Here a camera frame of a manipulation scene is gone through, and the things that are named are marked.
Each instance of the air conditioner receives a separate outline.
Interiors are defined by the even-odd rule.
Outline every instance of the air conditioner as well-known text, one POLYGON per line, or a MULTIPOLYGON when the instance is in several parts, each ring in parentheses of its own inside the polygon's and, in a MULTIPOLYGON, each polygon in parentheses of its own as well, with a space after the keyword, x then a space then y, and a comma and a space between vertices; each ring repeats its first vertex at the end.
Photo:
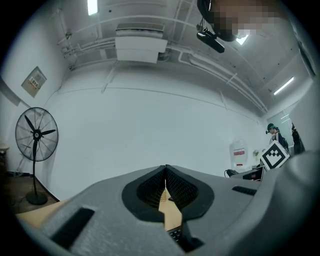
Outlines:
POLYGON ((157 63, 158 54, 168 44, 162 39, 164 25, 153 23, 123 23, 116 28, 115 48, 119 61, 157 63))

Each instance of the person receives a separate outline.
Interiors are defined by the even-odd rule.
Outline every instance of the person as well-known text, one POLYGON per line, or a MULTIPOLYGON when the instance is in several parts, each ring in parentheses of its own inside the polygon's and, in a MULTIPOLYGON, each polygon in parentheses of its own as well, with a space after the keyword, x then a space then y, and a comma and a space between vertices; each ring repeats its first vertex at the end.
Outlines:
POLYGON ((301 141, 301 138, 299 136, 299 133, 297 132, 297 129, 294 124, 292 124, 292 138, 293 138, 293 148, 294 148, 294 154, 299 155, 305 151, 304 144, 301 141))
POLYGON ((267 126, 267 131, 272 135, 269 144, 271 144, 274 141, 277 141, 281 144, 281 146, 289 154, 288 143, 287 143, 286 139, 284 137, 282 137, 279 128, 274 126, 273 123, 269 123, 267 126))

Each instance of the standing fan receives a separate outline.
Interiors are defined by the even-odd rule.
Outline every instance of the standing fan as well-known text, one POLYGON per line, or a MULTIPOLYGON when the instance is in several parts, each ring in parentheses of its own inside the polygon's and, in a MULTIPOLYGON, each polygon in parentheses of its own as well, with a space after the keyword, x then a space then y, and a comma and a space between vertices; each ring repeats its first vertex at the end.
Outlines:
POLYGON ((54 153, 58 138, 56 121, 43 108, 29 108, 19 117, 16 123, 16 144, 23 156, 33 161, 33 191, 26 194, 26 200, 32 205, 40 206, 48 201, 44 193, 37 192, 35 165, 36 162, 44 161, 54 153))

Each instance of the fluorescent light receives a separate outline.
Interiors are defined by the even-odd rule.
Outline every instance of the fluorescent light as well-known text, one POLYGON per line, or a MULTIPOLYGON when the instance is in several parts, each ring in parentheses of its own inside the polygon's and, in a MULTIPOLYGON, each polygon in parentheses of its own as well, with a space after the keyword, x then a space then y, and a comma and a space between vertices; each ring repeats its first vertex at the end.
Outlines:
POLYGON ((237 38, 236 41, 242 46, 244 42, 247 40, 248 36, 249 35, 247 34, 245 37, 237 38))
POLYGON ((287 120, 285 120, 285 121, 283 121, 281 124, 283 124, 284 122, 289 121, 289 120, 290 120, 290 118, 289 118, 289 119, 287 119, 287 120))
POLYGON ((289 115, 287 114, 287 115, 285 115, 284 117, 281 117, 281 119, 284 119, 284 118, 287 117, 287 116, 289 116, 289 115))
POLYGON ((98 0, 87 0, 88 2, 88 14, 96 14, 98 12, 98 0))
POLYGON ((294 80, 294 77, 292 77, 288 82, 286 82, 279 90, 277 90, 274 95, 277 95, 280 91, 283 90, 288 84, 290 84, 294 80))

